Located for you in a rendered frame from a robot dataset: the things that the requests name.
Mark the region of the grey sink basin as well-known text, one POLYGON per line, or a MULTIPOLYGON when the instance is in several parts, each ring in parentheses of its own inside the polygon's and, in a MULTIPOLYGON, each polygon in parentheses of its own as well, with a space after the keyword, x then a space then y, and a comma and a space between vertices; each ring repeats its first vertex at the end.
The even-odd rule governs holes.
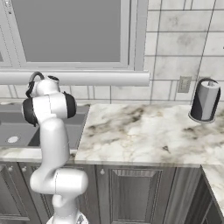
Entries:
MULTIPOLYGON (((22 115, 22 105, 16 103, 0 105, 0 146, 8 148, 38 148, 39 126, 29 124, 22 115)), ((77 150, 89 106, 78 106, 76 115, 64 119, 69 139, 69 146, 77 150)))

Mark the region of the paper towel roll holder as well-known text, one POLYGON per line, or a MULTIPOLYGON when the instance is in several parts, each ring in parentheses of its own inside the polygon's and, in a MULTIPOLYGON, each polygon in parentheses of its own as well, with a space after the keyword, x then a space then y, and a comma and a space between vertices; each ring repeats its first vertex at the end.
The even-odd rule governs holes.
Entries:
POLYGON ((221 97, 221 86, 216 80, 203 78, 199 81, 188 116, 197 123, 213 123, 221 97))

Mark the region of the dark wood corner cupboard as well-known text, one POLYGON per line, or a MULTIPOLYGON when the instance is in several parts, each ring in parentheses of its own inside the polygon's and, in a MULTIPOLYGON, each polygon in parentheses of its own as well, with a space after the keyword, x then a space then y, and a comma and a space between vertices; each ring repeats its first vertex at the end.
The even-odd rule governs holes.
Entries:
POLYGON ((224 224, 224 216, 204 172, 200 174, 184 224, 224 224))

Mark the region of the grey wall socket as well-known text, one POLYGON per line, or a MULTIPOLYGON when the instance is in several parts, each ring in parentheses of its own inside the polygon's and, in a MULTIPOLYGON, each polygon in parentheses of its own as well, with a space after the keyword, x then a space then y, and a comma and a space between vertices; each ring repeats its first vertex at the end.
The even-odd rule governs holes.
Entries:
POLYGON ((190 76, 181 76, 178 82, 178 92, 188 93, 192 78, 190 76))

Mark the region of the grey window frame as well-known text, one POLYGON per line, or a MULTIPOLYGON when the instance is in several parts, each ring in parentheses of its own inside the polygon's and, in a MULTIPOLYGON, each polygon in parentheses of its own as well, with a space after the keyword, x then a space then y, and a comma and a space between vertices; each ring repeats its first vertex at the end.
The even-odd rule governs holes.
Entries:
POLYGON ((148 0, 0 0, 0 84, 146 86, 148 0))

